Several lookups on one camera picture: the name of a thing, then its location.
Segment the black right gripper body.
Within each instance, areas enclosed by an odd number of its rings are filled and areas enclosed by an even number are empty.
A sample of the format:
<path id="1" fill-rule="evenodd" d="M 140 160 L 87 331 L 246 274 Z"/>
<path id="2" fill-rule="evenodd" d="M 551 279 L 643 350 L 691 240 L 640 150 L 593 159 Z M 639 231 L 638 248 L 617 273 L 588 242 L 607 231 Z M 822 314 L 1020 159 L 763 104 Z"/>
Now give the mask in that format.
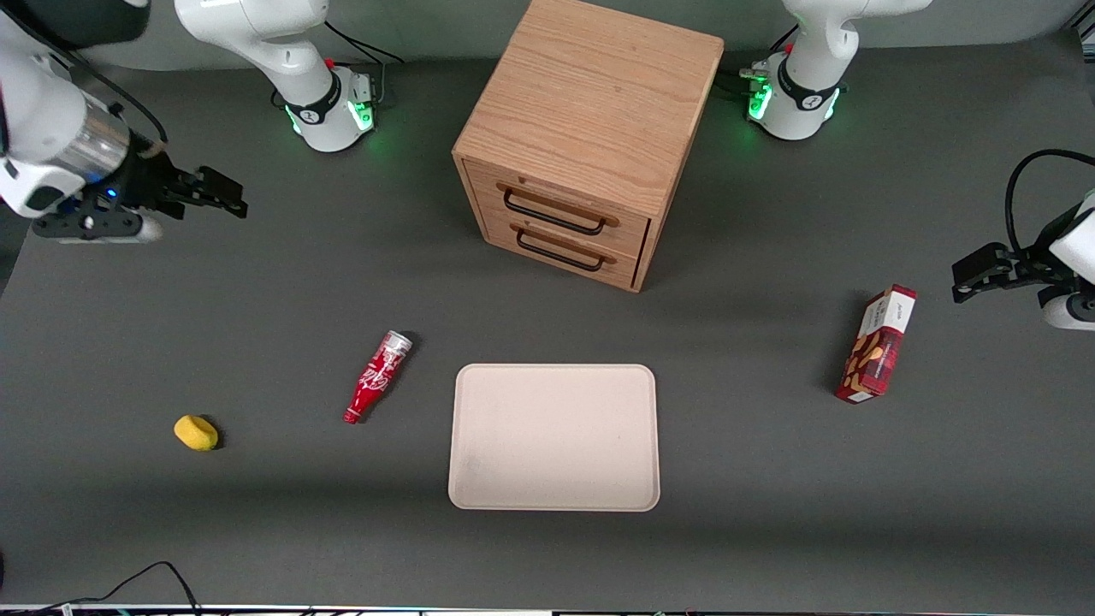
<path id="1" fill-rule="evenodd" d="M 118 206 L 125 210 L 147 208 L 164 216 L 185 216 L 191 195 L 185 191 L 184 175 L 168 153 L 155 156 L 129 153 L 118 168 Z"/>

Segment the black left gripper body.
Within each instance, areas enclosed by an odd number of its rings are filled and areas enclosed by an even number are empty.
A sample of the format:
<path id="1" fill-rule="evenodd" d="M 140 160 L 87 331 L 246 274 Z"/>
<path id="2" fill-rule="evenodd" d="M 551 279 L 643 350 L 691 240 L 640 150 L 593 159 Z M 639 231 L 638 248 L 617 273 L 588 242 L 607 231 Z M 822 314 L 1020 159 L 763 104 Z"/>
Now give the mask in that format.
<path id="1" fill-rule="evenodd" d="M 1079 211 L 1080 204 L 1068 208 L 1064 213 L 1057 216 L 1044 226 L 1030 246 L 1021 249 L 1023 258 L 1015 266 L 1017 284 L 1079 287 L 1077 275 L 1051 252 L 1052 243 L 1065 235 L 1068 226 L 1072 225 Z"/>

